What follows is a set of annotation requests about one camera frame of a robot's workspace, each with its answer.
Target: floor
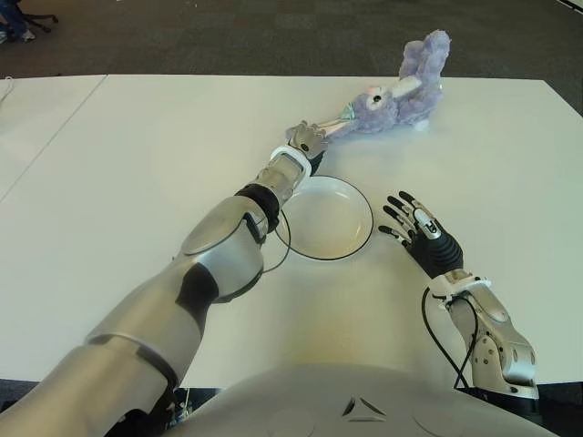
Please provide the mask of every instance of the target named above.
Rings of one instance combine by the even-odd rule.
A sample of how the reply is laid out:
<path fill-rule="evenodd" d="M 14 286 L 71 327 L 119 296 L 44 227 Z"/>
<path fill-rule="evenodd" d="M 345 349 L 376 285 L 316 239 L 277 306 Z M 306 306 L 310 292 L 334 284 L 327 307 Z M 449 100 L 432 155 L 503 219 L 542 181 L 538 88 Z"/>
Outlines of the floor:
<path fill-rule="evenodd" d="M 546 80 L 583 114 L 583 15 L 555 0 L 25 0 L 55 31 L 0 46 L 0 76 L 394 76 L 442 28 L 446 76 Z"/>

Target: black cable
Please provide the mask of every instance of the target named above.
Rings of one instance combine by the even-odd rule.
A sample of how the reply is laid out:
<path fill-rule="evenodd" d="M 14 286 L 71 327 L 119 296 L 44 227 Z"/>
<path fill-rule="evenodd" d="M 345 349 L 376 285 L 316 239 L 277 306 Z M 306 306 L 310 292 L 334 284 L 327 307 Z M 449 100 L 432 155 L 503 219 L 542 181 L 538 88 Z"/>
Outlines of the black cable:
<path fill-rule="evenodd" d="M 427 295 L 428 294 L 429 294 L 429 287 L 427 287 L 425 289 L 425 292 L 423 293 L 423 298 L 421 299 L 421 315 L 423 316 L 423 322 L 425 324 L 425 327 L 427 328 L 427 332 L 429 332 L 429 335 L 433 339 L 433 341 L 434 341 L 435 345 L 437 346 L 437 348 L 439 348 L 439 350 L 441 351 L 441 353 L 444 354 L 444 356 L 447 359 L 447 361 L 449 361 L 449 363 L 451 364 L 451 366 L 454 368 L 455 373 L 457 373 L 458 379 L 461 380 L 461 382 L 464 384 L 464 387 L 465 388 L 469 389 L 469 385 L 467 384 L 467 381 L 465 380 L 465 377 L 464 377 L 463 373 L 459 370 L 459 368 L 457 367 L 457 364 L 455 364 L 454 360 L 452 360 L 452 357 L 449 356 L 449 353 L 447 353 L 447 351 L 441 345 L 441 343 L 439 342 L 439 340 L 435 336 L 433 330 L 431 329 L 431 326 L 429 326 L 429 321 L 427 320 L 427 314 L 425 312 L 425 301 L 427 300 Z"/>
<path fill-rule="evenodd" d="M 476 314 L 476 309 L 474 308 L 474 305 L 472 305 L 470 303 L 470 301 L 468 299 L 466 299 L 466 298 L 455 298 L 454 301 L 456 301 L 456 300 L 463 300 L 465 303 L 467 303 L 469 305 L 470 309 L 474 313 L 474 335 L 472 337 L 472 341 L 470 342 L 470 347 L 467 350 L 467 354 L 465 355 L 464 362 L 462 362 L 462 367 L 459 368 L 459 373 L 457 374 L 457 379 L 455 380 L 454 389 L 457 389 L 457 384 L 459 383 L 460 375 L 463 375 L 464 374 L 465 365 L 467 364 L 467 362 L 472 357 L 472 352 L 474 351 L 474 348 L 476 347 L 476 342 L 477 342 L 477 326 L 478 326 L 478 323 L 477 323 L 477 314 Z"/>
<path fill-rule="evenodd" d="M 286 243 L 287 249 L 285 250 L 285 254 L 283 255 L 283 258 L 280 260 L 280 262 L 278 262 L 275 266 L 273 266 L 267 270 L 264 270 L 263 274 L 269 273 L 270 271 L 274 271 L 281 264 L 283 264 L 283 262 L 288 258 L 288 255 L 290 254 L 290 249 L 292 248 L 292 230 L 290 229 L 290 222 L 288 221 L 288 218 L 285 217 L 285 213 L 283 212 L 283 209 L 280 211 L 280 213 L 283 216 L 283 220 L 285 221 L 285 227 L 288 230 L 288 242 Z"/>

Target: chair leg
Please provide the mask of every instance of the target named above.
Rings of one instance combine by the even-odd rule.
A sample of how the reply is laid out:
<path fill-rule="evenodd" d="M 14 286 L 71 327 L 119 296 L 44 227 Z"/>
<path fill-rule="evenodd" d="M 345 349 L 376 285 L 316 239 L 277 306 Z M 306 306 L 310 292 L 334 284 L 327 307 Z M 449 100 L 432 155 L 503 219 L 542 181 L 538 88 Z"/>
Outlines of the chair leg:
<path fill-rule="evenodd" d="M 58 23 L 58 19 L 55 15 L 34 15 L 34 14 L 24 14 L 26 18 L 30 18 L 31 20 L 53 20 L 53 23 Z"/>
<path fill-rule="evenodd" d="M 40 23 L 37 23 L 36 21 L 31 20 L 30 18 L 28 18 L 28 15 L 25 15 L 25 21 L 28 24 L 33 25 L 34 27 L 39 27 L 46 34 L 50 34 L 51 33 L 51 30 L 52 29 L 50 27 L 46 27 L 45 25 L 41 25 Z"/>

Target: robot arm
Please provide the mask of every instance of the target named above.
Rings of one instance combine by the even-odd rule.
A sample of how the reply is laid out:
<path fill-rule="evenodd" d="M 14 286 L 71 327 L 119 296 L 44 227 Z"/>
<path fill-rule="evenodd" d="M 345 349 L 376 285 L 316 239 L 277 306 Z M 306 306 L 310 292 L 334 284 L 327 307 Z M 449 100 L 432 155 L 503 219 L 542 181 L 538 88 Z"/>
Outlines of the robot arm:
<path fill-rule="evenodd" d="M 398 239 L 432 278 L 425 295 L 431 292 L 443 301 L 464 339 L 476 386 L 473 394 L 507 410 L 531 414 L 538 399 L 532 346 L 513 326 L 490 289 L 491 282 L 464 270 L 463 252 L 454 237 L 418 200 L 403 191 L 399 195 L 404 202 L 390 196 L 391 206 L 384 211 L 401 230 L 386 226 L 379 230 Z"/>
<path fill-rule="evenodd" d="M 301 123 L 260 174 L 222 201 L 158 275 L 124 298 L 23 400 L 5 436 L 103 436 L 128 412 L 167 408 L 199 348 L 212 303 L 249 290 L 280 208 L 318 167 L 324 132 Z"/>

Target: plush bunny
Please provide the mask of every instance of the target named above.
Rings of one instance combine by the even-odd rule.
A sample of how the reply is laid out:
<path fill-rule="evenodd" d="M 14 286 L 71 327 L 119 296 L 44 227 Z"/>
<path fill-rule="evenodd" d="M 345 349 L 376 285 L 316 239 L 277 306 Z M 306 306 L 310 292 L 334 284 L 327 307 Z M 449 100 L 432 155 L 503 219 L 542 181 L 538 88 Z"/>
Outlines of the plush bunny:
<path fill-rule="evenodd" d="M 395 125 L 425 127 L 443 95 L 439 79 L 449 55 L 449 43 L 449 36 L 443 30 L 435 30 L 424 41 L 407 43 L 396 83 L 370 87 L 337 118 L 318 126 L 329 139 L 350 132 L 372 134 Z M 293 130 L 294 127 L 288 129 L 288 137 Z"/>

